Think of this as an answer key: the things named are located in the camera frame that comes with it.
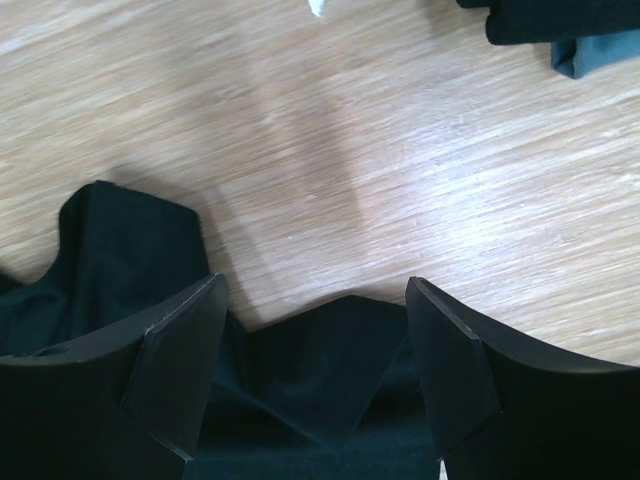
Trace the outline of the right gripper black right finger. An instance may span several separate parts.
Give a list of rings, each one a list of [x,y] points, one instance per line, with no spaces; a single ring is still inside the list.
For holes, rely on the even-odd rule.
[[[406,307],[427,422],[451,479],[635,479],[639,371],[481,314],[418,277]]]

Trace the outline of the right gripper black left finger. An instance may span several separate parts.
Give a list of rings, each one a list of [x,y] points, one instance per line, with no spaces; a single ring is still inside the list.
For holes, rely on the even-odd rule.
[[[212,274],[79,338],[1,360],[5,479],[179,479],[195,455],[228,299]]]

